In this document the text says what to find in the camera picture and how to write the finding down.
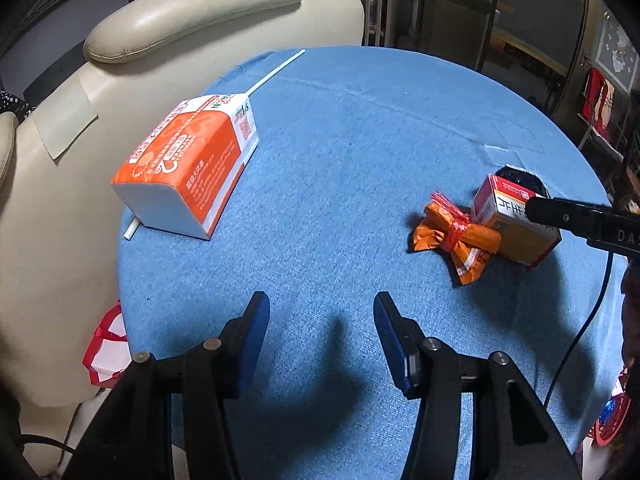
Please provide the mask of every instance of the white straw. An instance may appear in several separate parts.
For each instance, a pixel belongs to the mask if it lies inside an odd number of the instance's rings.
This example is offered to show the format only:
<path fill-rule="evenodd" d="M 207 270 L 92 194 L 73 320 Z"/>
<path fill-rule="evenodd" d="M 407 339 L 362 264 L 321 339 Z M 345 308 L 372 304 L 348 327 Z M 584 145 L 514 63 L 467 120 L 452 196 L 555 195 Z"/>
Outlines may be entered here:
<path fill-rule="evenodd" d="M 271 79 L 273 76 L 275 76 L 280 70 L 282 70 L 284 67 L 286 67 L 294 59 L 297 59 L 300 56 L 302 56 L 304 53 L 305 53 L 305 49 L 304 48 L 300 52 L 295 53 L 293 56 L 291 56 L 289 59 L 287 59 L 284 63 L 282 63 L 281 65 L 279 65 L 276 68 L 274 68 L 273 70 L 271 70 L 271 72 L 269 72 L 266 76 L 264 76 L 262 79 L 260 79 L 260 81 L 258 81 L 255 85 L 253 85 L 251 88 L 249 88 L 248 91 L 246 92 L 246 94 L 247 95 L 251 95 L 252 93 L 254 93 L 258 88 L 260 88 L 263 84 L 265 84 L 269 79 Z"/>
<path fill-rule="evenodd" d="M 131 240 L 133 233 L 136 232 L 136 229 L 138 228 L 139 225 L 140 225 L 140 220 L 138 219 L 137 216 L 135 216 L 131 221 L 131 223 L 129 224 L 129 227 L 127 227 L 127 230 L 124 231 L 125 239 Z"/>

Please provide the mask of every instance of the black cable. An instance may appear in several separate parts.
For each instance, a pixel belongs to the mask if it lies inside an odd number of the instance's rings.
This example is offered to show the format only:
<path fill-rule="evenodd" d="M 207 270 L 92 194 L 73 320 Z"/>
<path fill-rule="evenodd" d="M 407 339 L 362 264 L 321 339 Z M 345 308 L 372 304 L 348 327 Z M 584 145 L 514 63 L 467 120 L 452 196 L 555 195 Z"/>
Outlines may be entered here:
<path fill-rule="evenodd" d="M 556 383 L 558 382 L 558 377 L 560 376 L 560 372 L 562 372 L 564 365 L 569 360 L 569 356 L 571 355 L 571 352 L 574 351 L 574 348 L 578 345 L 580 338 L 587 331 L 587 329 L 589 328 L 589 325 L 591 324 L 591 321 L 593 321 L 593 318 L 596 317 L 596 314 L 598 313 L 600 304 L 604 299 L 604 294 L 607 291 L 607 285 L 609 285 L 609 277 L 611 276 L 612 265 L 613 265 L 613 253 L 609 253 L 609 256 L 607 257 L 607 266 L 604 269 L 604 278 L 602 280 L 602 287 L 600 288 L 600 295 L 598 296 L 598 299 L 596 300 L 596 304 L 593 306 L 593 310 L 589 314 L 587 321 L 584 322 L 584 325 L 580 329 L 580 332 L 578 332 L 578 334 L 574 337 L 574 340 L 571 341 L 571 344 L 569 345 L 569 348 L 564 354 L 562 361 L 560 361 L 560 366 L 558 367 L 558 370 L 556 371 L 556 374 L 554 375 L 554 378 L 551 381 L 551 386 L 549 386 L 549 390 L 546 393 L 545 410 L 549 406 L 549 401 L 551 400 L 551 394 L 553 393 L 554 388 L 556 387 Z"/>
<path fill-rule="evenodd" d="M 100 390 L 96 395 L 100 394 L 101 391 L 103 391 L 103 388 L 100 388 Z M 82 406 L 82 402 L 76 406 L 76 410 L 74 411 L 74 414 L 71 417 L 71 422 L 69 423 L 69 427 L 66 430 L 66 436 L 63 442 L 65 445 L 67 445 L 69 442 L 69 436 L 71 435 L 71 430 L 73 429 L 73 426 L 76 423 L 76 418 L 78 418 L 78 412 L 80 411 L 80 406 Z M 62 464 L 62 461 L 64 459 L 65 459 L 65 450 L 63 449 L 62 453 L 60 453 L 60 460 L 58 461 L 58 467 L 60 467 L 60 464 Z"/>
<path fill-rule="evenodd" d="M 24 444 L 46 444 L 46 446 L 58 447 L 68 453 L 73 453 L 75 451 L 72 447 L 62 444 L 62 442 L 57 441 L 55 438 L 28 433 L 20 436 L 20 445 L 23 446 Z"/>

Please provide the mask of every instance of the chair headrest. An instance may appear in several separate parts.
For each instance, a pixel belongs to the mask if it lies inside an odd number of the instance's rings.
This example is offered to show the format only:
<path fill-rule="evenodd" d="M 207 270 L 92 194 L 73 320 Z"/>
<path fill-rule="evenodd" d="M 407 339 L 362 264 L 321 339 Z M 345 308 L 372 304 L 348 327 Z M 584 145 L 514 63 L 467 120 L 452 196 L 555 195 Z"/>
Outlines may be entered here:
<path fill-rule="evenodd" d="M 13 112 L 0 114 L 0 188 L 4 183 L 11 157 L 15 147 L 15 129 L 18 127 L 18 118 Z"/>
<path fill-rule="evenodd" d="M 201 28 L 302 0 L 135 0 L 107 16 L 84 42 L 87 61 L 124 63 Z"/>

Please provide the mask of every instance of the red gift box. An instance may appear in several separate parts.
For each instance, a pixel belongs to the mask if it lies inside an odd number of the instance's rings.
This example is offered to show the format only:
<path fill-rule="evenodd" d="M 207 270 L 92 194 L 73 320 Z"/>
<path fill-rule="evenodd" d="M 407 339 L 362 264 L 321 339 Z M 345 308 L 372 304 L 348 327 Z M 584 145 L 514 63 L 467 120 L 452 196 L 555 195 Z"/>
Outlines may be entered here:
<path fill-rule="evenodd" d="M 104 315 L 82 359 L 93 386 L 113 388 L 129 366 L 131 354 L 120 302 Z"/>

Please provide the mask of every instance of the red ribbon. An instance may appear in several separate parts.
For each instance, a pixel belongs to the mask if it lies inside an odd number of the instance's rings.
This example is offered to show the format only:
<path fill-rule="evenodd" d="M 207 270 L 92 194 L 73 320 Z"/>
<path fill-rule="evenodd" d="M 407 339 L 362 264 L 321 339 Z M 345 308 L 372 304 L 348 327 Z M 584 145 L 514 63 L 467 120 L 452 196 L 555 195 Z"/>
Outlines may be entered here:
<path fill-rule="evenodd" d="M 452 217 L 452 223 L 449 227 L 449 231 L 447 231 L 444 236 L 444 240 L 440 244 L 440 248 L 443 251 L 450 253 L 460 241 L 460 238 L 462 238 L 466 228 L 471 224 L 471 216 L 460 211 L 457 206 L 452 204 L 449 199 L 439 191 L 431 193 L 431 199 Z"/>

